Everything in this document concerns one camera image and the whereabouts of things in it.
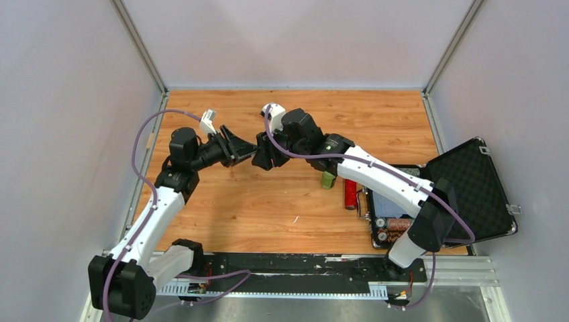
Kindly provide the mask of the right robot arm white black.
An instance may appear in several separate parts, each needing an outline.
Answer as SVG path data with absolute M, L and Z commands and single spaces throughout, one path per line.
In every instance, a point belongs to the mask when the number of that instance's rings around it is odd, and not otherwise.
M 459 220 L 453 186 L 406 174 L 380 161 L 344 136 L 324 134 L 302 109 L 285 111 L 276 103 L 261 109 L 265 130 L 258 134 L 253 165 L 270 170 L 290 159 L 303 159 L 313 169 L 354 181 L 402 208 L 414 220 L 390 247 L 383 270 L 400 280 L 426 252 L 440 251 Z

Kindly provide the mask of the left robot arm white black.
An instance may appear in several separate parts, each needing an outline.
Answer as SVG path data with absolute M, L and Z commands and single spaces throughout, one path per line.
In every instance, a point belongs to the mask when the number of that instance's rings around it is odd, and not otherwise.
M 257 147 L 226 126 L 202 142 L 190 127 L 171 134 L 169 155 L 151 184 L 152 196 L 126 236 L 107 256 L 88 265 L 91 302 L 104 313 L 143 319 L 157 292 L 180 273 L 200 276 L 205 270 L 203 246 L 176 240 L 163 255 L 152 254 L 166 228 L 184 208 L 199 183 L 199 171 L 220 163 L 232 167 L 254 155 Z

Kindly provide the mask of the green pill bottle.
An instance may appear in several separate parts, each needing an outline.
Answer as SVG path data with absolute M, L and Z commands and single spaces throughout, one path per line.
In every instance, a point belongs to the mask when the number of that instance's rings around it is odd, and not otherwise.
M 320 185 L 325 190 L 330 190 L 334 187 L 336 181 L 336 175 L 325 171 L 321 174 Z

